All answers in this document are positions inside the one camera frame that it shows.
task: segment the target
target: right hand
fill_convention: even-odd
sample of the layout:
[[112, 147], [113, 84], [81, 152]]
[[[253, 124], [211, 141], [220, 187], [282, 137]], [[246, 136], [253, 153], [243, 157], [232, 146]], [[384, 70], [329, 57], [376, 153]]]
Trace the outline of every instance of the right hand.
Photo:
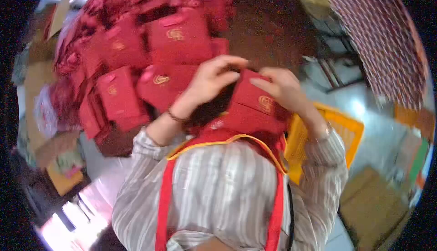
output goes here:
[[272, 82], [260, 78], [252, 78], [250, 82], [269, 93], [281, 106], [290, 112], [302, 114], [309, 105], [306, 96], [301, 92], [299, 80], [287, 69], [262, 68], [259, 72], [262, 76], [268, 77]]

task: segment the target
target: orange object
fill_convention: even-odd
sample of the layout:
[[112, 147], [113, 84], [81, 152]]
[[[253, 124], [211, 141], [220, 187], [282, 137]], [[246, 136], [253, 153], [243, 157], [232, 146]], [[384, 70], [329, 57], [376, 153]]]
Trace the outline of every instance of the orange object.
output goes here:
[[422, 108], [419, 111], [407, 109], [395, 103], [395, 120], [401, 124], [417, 128], [420, 135], [430, 143], [434, 143], [436, 117], [432, 111]]
[[[314, 103], [314, 106], [343, 139], [346, 148], [346, 163], [349, 168], [363, 136], [364, 124], [334, 108], [320, 103]], [[289, 165], [288, 176], [297, 184], [299, 184], [299, 179], [302, 174], [302, 163], [306, 160], [305, 143], [307, 140], [308, 132], [305, 125], [301, 118], [297, 114], [294, 114], [290, 120], [284, 157]]]

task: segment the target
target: shirt sleeve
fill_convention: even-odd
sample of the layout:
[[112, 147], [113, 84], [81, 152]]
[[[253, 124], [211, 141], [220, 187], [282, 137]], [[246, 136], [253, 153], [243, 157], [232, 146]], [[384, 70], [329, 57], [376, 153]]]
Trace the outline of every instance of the shirt sleeve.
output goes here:
[[132, 170], [126, 177], [123, 187], [144, 179], [167, 154], [185, 140], [186, 136], [180, 134], [173, 139], [170, 145], [158, 146], [146, 134], [145, 127], [141, 128], [133, 141], [134, 148], [131, 158], [134, 161], [134, 165], [132, 165]]
[[323, 248], [331, 233], [340, 194], [347, 181], [345, 148], [341, 137], [332, 130], [327, 139], [308, 143], [306, 162], [299, 188], [313, 226], [317, 250]]

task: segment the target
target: gold emblem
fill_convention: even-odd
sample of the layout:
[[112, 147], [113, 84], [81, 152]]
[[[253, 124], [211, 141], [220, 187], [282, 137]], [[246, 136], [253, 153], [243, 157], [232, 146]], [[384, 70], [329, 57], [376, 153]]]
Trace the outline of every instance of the gold emblem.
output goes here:
[[185, 39], [185, 37], [182, 35], [182, 30], [179, 28], [168, 30], [167, 37], [172, 38], [174, 41]]
[[108, 93], [110, 94], [110, 95], [116, 95], [117, 94], [117, 89], [115, 88], [115, 86], [114, 85], [110, 85], [109, 87], [108, 87]]
[[119, 41], [112, 43], [112, 49], [114, 49], [114, 50], [121, 51], [124, 48], [125, 48], [124, 44], [119, 42]]
[[273, 99], [271, 99], [268, 96], [261, 95], [258, 98], [258, 104], [259, 104], [259, 107], [261, 108], [261, 110], [263, 110], [264, 112], [270, 113], [272, 110], [272, 106], [273, 106]]
[[153, 79], [153, 82], [157, 85], [168, 82], [170, 80], [170, 77], [168, 76], [155, 76]]

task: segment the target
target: yellow plastic crate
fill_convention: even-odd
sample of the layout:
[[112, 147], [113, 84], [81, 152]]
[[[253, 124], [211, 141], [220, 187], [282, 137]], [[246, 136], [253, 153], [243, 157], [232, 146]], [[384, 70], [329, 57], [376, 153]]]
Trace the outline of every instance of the yellow plastic crate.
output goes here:
[[[343, 139], [346, 148], [346, 163], [349, 168], [363, 136], [364, 124], [334, 108], [320, 103], [314, 103], [314, 106]], [[297, 184], [299, 184], [299, 178], [302, 175], [302, 163], [306, 160], [304, 148], [307, 140], [308, 132], [303, 121], [298, 115], [293, 115], [290, 121], [284, 157], [289, 165], [288, 176]]]

